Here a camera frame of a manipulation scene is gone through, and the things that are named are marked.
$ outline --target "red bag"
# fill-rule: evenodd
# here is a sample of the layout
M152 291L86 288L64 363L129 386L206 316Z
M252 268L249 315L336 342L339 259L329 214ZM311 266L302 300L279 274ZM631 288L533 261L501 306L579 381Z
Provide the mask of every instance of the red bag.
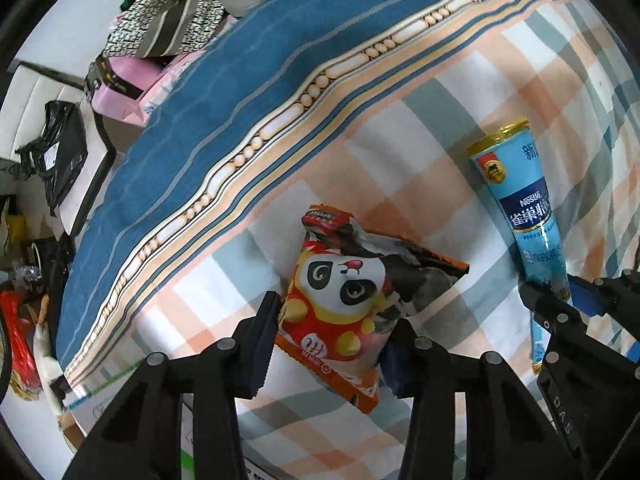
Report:
M366 232L349 213L312 205L280 311L277 345L361 412L378 403L376 363L401 317L416 316L468 265L401 237Z
M23 295L14 290L0 292L0 308L2 308L2 314L9 332L14 372L20 376L25 386L36 389L41 384L38 370L36 369L36 361L27 343L30 323L21 319L18 315L18 308L23 300Z

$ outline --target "snack bag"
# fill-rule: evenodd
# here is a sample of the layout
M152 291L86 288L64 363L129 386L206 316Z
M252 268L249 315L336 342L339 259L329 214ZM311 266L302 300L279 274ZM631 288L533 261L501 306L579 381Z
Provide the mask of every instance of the snack bag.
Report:
M313 205L280 311L276 342L362 412L378 403L378 355L401 317L415 316L468 265L408 240L365 232Z

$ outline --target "plastic bag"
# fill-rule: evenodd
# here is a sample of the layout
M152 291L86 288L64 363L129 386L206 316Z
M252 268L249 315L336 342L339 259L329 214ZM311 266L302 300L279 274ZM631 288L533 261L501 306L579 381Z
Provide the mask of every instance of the plastic bag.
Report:
M28 280L34 282L42 277L40 269L33 265L23 265L20 262L14 262L14 275L18 280Z
M66 101L45 105L46 123L40 137L18 148L25 179L37 174L45 186L51 215L65 199L87 158L86 135L78 106Z
M27 343L29 324L21 320L18 307L24 297L14 290L0 292L0 308L4 315L9 340L11 341L12 365L20 382L30 390L40 388L40 377L36 361Z
M376 364L401 317L415 316L468 265L411 241L364 231L352 215L311 206L278 320L278 346L364 413L378 403Z

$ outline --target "handbag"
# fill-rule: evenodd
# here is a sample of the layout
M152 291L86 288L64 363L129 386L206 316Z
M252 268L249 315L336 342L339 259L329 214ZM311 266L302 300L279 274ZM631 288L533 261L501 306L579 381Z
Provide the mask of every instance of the handbag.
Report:
M224 13L219 0L135 0L116 17L102 56L162 57L195 52L213 36Z
M209 44L225 34L236 21L231 14L228 14L221 22ZM174 57L171 63L162 70L158 79L156 79L147 90L142 92L135 102L130 103L124 108L120 120L137 126L145 126L153 111L156 110L172 92L182 73L189 65L202 56L205 50L205 48L201 48L196 52L179 54Z
M135 104L161 73L161 67L139 57L98 56L84 80L92 108L101 115L124 121L124 110ZM143 123L126 121L137 126Z

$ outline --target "nestle tube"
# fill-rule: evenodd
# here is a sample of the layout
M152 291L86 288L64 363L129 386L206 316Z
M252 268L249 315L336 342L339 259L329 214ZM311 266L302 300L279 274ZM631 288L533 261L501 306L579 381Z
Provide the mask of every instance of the nestle tube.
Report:
M468 155L511 225L527 279L548 285L571 304L562 241L529 121L521 118L483 137ZM532 317L530 326L532 368L537 373L549 335Z

